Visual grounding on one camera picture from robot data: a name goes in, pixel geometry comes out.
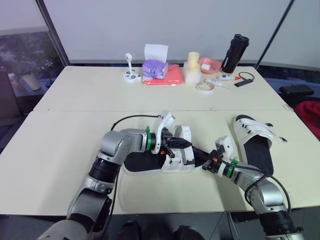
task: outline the white table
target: white table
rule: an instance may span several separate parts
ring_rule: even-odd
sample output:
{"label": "white table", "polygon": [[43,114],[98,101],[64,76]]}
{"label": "white table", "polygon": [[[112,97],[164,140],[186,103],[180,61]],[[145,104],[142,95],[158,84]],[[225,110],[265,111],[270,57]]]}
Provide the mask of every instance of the white table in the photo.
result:
{"label": "white table", "polygon": [[[140,111],[34,111],[0,155],[0,213],[65,215],[89,171],[102,136],[116,120]],[[288,143],[274,141],[274,176],[293,208],[319,205],[319,141],[294,112],[279,110],[173,111],[174,124],[190,125],[192,142],[212,150],[218,137],[233,137],[232,118],[246,114],[272,123]],[[116,126],[152,126],[154,118],[131,118]],[[252,210],[244,192],[226,178],[196,169],[185,173],[129,176],[120,172],[115,214]]]}
{"label": "white table", "polygon": [[[50,87],[35,111],[209,111],[209,110],[279,110],[286,103],[250,66],[234,71],[250,72],[253,83],[236,87],[238,81],[226,82],[228,88],[218,87],[203,94],[194,84],[143,85],[127,83],[122,72],[127,67],[68,66]],[[204,74],[214,78],[220,73]]]}

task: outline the black cable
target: black cable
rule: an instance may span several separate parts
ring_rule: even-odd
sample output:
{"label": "black cable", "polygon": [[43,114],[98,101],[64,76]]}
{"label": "black cable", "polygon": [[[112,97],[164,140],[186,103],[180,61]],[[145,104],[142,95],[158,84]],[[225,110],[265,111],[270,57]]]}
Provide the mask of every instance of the black cable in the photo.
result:
{"label": "black cable", "polygon": [[117,188],[118,188],[118,178],[119,178],[119,174],[116,176],[116,179],[115,179],[115,185],[114,185],[114,194],[113,194],[113,198],[112,198],[112,206],[111,206],[111,211],[109,213],[109,218],[107,220],[107,223],[105,224],[105,228],[103,230],[103,233],[102,233],[102,238],[101,239],[106,239],[107,236],[107,229],[110,225],[110,222],[111,222],[111,218],[112,218],[112,215],[114,213],[114,208],[115,208],[115,202],[116,202],[116,194],[117,194]]}
{"label": "black cable", "polygon": [[[241,76],[241,74],[248,74],[250,75],[252,78],[245,78],[243,76]],[[242,78],[243,80],[254,80],[255,76],[253,74],[251,74],[250,72],[246,72],[246,71],[242,71],[238,73],[239,77]]]}
{"label": "black cable", "polygon": [[229,166],[229,167],[233,167],[233,168],[238,168],[238,169],[246,169],[246,170],[252,170],[252,171],[255,171],[255,172],[258,172],[258,173],[262,173],[263,176],[261,178],[259,178],[257,181],[255,181],[254,183],[252,183],[244,192],[244,198],[246,200],[246,202],[251,205],[250,201],[248,200],[248,192],[251,188],[253,188],[255,185],[257,185],[258,183],[260,183],[263,179],[265,178],[271,178],[273,179],[280,187],[281,189],[283,190],[284,192],[284,195],[285,195],[285,198],[286,198],[286,201],[287,201],[287,212],[288,214],[290,215],[291,214],[291,201],[290,201],[290,197],[289,197],[289,194],[286,190],[286,188],[282,185],[282,183],[276,179],[274,176],[270,175],[269,174],[269,171],[268,170],[262,170],[262,169],[257,169],[257,168],[253,168],[253,167],[248,167],[248,166],[239,166],[239,165],[234,165],[234,164],[231,164],[229,162],[226,162],[224,160],[221,159],[221,157],[219,157],[219,161],[221,161],[222,163],[224,163],[225,165]]}
{"label": "black cable", "polygon": [[232,238],[232,239],[235,239],[235,238],[234,238],[234,235],[232,234],[231,225],[230,225],[230,220],[229,220],[229,214],[228,214],[228,213],[226,213],[226,218],[228,219],[228,225],[229,225],[229,230],[230,230],[231,238]]}
{"label": "black cable", "polygon": [[246,190],[244,191],[244,198],[245,198],[245,200],[246,200],[246,202],[248,203],[248,204],[250,204],[251,205],[251,202],[250,202],[250,200],[248,199],[248,193],[249,193],[249,191],[250,191],[250,189],[252,189],[254,186],[256,186],[258,183],[260,183],[260,182],[262,182],[262,180],[264,180],[266,177],[268,177],[269,176],[269,171],[267,170],[263,175],[262,175],[262,177],[260,177],[257,181],[255,181],[254,183],[252,183],[250,186],[248,186],[247,188],[246,188]]}
{"label": "black cable", "polygon": [[[159,115],[144,115],[144,114],[139,114],[139,115],[131,115],[131,116],[126,116],[124,118],[121,118],[120,120],[116,121],[110,131],[113,131],[114,128],[116,127],[116,125],[118,123],[120,123],[121,121],[123,120],[126,120],[126,119],[130,119],[130,118],[136,118],[136,117],[147,117],[147,118],[157,118],[159,117]],[[115,208],[115,202],[116,202],[116,194],[117,194],[117,188],[118,188],[118,178],[119,178],[119,174],[116,176],[116,179],[115,179],[115,184],[114,184],[114,194],[113,194],[113,198],[112,198],[112,206],[111,206],[111,210],[110,210],[110,213],[109,213],[109,218],[107,219],[107,222],[105,224],[105,228],[103,230],[103,233],[102,233],[102,238],[105,238],[106,237],[106,233],[107,233],[107,229],[110,225],[110,222],[111,222],[111,218],[112,218],[112,215],[114,213],[114,208]]]}
{"label": "black cable", "polygon": [[112,125],[110,131],[112,131],[112,130],[115,128],[115,126],[116,126],[118,123],[120,123],[121,121],[126,120],[126,119],[130,119],[130,118],[135,118],[135,117],[157,118],[157,117],[159,117],[159,115],[144,115],[144,114],[140,114],[140,115],[126,116],[126,117],[124,117],[124,118],[121,118],[119,121],[116,121],[116,122]]}
{"label": "black cable", "polygon": [[234,221],[233,221],[233,219],[232,219],[232,216],[231,216],[231,212],[228,212],[228,213],[227,213],[227,217],[228,217],[228,224],[229,224],[229,229],[230,229],[230,232],[231,232],[232,239],[234,239],[234,235],[233,235],[232,230],[231,230],[230,221],[231,221],[231,223],[232,223],[233,230],[234,230],[234,232],[235,232],[235,234],[236,234],[236,238],[237,238],[238,240],[240,240],[238,231],[237,231],[237,229],[236,229],[235,223],[234,223]]}
{"label": "black cable", "polygon": [[289,197],[287,190],[282,185],[282,183],[278,179],[276,179],[274,176],[270,175],[269,177],[272,178],[282,188],[284,195],[286,197],[287,204],[288,204],[288,214],[290,215],[291,214],[291,201],[290,201],[290,197]]}

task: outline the pink bowl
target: pink bowl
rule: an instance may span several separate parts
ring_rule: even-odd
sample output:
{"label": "pink bowl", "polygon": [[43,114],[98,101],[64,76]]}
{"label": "pink bowl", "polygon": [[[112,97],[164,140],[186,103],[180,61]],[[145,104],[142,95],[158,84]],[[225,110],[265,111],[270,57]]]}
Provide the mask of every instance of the pink bowl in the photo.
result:
{"label": "pink bowl", "polygon": [[210,65],[209,70],[205,70],[205,69],[200,68],[201,72],[203,72],[205,74],[213,74],[221,68],[221,62],[214,60],[210,57],[202,57],[199,59],[198,63],[200,64],[200,67],[202,64]]}

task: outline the white slipper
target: white slipper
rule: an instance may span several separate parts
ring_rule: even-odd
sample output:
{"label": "white slipper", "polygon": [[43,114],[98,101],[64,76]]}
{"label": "white slipper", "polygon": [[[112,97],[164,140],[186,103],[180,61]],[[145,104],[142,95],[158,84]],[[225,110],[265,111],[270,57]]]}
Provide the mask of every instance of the white slipper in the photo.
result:
{"label": "white slipper", "polygon": [[247,115],[238,115],[233,121],[235,136],[240,148],[240,160],[259,169],[268,169],[272,175],[274,167],[270,147],[274,138],[287,142],[275,135],[269,128],[271,123],[262,123]]}
{"label": "white slipper", "polygon": [[[172,135],[191,142],[189,126],[176,125]],[[170,158],[167,154],[152,154],[151,151],[130,153],[124,161],[124,171],[128,175],[144,175],[160,172],[189,172],[201,166],[195,163],[192,146],[184,149],[171,148],[171,151],[175,154],[174,158]]]}

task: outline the green ring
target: green ring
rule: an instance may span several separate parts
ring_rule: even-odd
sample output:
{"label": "green ring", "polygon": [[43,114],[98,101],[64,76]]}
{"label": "green ring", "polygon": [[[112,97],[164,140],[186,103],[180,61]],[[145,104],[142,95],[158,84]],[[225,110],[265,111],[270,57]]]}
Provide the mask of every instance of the green ring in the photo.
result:
{"label": "green ring", "polygon": [[[232,161],[231,161],[231,164],[232,164],[232,165],[236,165],[237,162],[238,162],[238,161],[237,161],[237,157],[234,157],[234,158],[232,159]],[[233,170],[234,170],[234,167],[233,167],[233,166],[229,166],[228,171],[226,172],[226,175],[225,175],[225,176],[226,176],[227,178],[230,178]]]}
{"label": "green ring", "polygon": [[145,150],[148,151],[150,150],[150,147],[151,147],[151,133],[150,133],[150,127],[149,126],[146,126],[146,147],[145,147]]}

